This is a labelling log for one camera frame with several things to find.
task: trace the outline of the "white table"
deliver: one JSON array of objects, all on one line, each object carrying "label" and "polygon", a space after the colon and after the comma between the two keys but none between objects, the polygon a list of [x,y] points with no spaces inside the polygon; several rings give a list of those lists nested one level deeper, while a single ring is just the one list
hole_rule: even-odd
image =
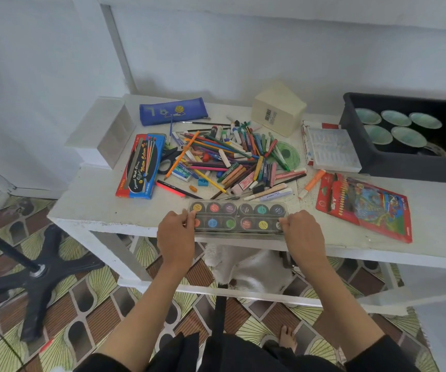
[{"label": "white table", "polygon": [[[180,212],[188,207],[189,199],[183,199],[169,192],[155,188],[152,200],[119,198],[116,188],[125,169],[133,140],[136,134],[160,132],[168,134],[169,125],[143,127],[139,122],[139,104],[170,102],[173,99],[125,95],[128,111],[138,126],[130,137],[121,157],[113,170],[82,167],[72,181],[69,189],[57,201],[48,217],[70,236],[101,258],[119,275],[119,284],[136,287],[144,291],[151,278],[140,266],[115,233],[155,237],[158,224],[164,215],[173,210]],[[231,114],[239,120],[249,120],[251,108],[206,104],[213,122],[226,123],[226,115]],[[327,115],[306,114],[308,120],[338,123],[338,118]],[[176,123],[173,130],[195,129],[199,125]],[[262,128],[260,133],[267,133]],[[304,160],[301,133],[298,130],[290,138],[279,138],[293,145]],[[312,213],[322,227],[327,245],[327,255],[359,258],[380,262],[394,262],[411,265],[446,268],[446,183],[387,179],[367,177],[366,180],[380,187],[405,194],[409,200],[412,219],[413,243],[405,244],[375,232],[342,221],[315,209],[319,184],[304,200],[297,198],[300,189],[313,175],[300,179],[297,184],[290,183],[294,196],[284,197],[289,212],[305,209]],[[177,178],[170,177],[178,187],[187,188]],[[213,187],[199,187],[201,197],[210,198],[217,192]],[[196,237],[196,241],[214,244],[232,244],[271,250],[286,250],[283,240],[270,240],[265,237],[254,239]],[[359,299],[368,312],[404,314],[406,306],[446,300],[446,280],[438,284],[427,282],[419,287],[397,288],[388,264],[381,264],[390,290]],[[249,293],[237,290],[215,289],[198,286],[180,285],[179,291],[243,297],[259,300],[282,301],[291,304],[320,306],[319,300],[291,297],[279,294]]]}]

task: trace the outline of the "forearm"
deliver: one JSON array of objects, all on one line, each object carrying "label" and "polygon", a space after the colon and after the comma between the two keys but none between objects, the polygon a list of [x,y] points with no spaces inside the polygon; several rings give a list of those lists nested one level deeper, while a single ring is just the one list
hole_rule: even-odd
[{"label": "forearm", "polygon": [[348,360],[359,355],[384,335],[327,261],[312,268],[300,267],[318,294],[325,314],[338,329],[338,342]]},{"label": "forearm", "polygon": [[149,288],[98,352],[114,358],[132,372],[144,370],[182,277],[182,272],[162,265]]}]

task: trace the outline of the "colored pencil box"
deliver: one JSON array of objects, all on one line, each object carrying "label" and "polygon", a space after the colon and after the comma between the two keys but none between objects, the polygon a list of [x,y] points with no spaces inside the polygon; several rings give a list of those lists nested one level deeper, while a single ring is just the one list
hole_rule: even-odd
[{"label": "colored pencil box", "polygon": [[208,114],[202,98],[140,105],[140,122],[144,126],[167,124],[171,117],[173,122],[190,121],[207,118]]},{"label": "colored pencil box", "polygon": [[152,198],[165,137],[162,134],[137,134],[127,167],[121,176],[116,196]]}]

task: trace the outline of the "blue and red pencil box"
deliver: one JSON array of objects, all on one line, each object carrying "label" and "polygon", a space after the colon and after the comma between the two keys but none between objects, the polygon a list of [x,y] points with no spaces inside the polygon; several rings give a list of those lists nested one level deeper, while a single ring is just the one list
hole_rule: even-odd
[{"label": "blue and red pencil box", "polygon": [[116,196],[152,198],[163,154],[164,139],[162,134],[137,134]]}]

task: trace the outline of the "bare foot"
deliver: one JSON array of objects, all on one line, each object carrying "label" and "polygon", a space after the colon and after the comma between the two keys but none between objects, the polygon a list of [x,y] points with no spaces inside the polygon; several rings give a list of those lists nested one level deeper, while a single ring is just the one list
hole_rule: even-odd
[{"label": "bare foot", "polygon": [[292,335],[292,329],[288,328],[286,325],[282,326],[279,345],[285,348],[292,349],[292,351],[294,352],[297,348],[297,341],[295,340],[295,336]]}]

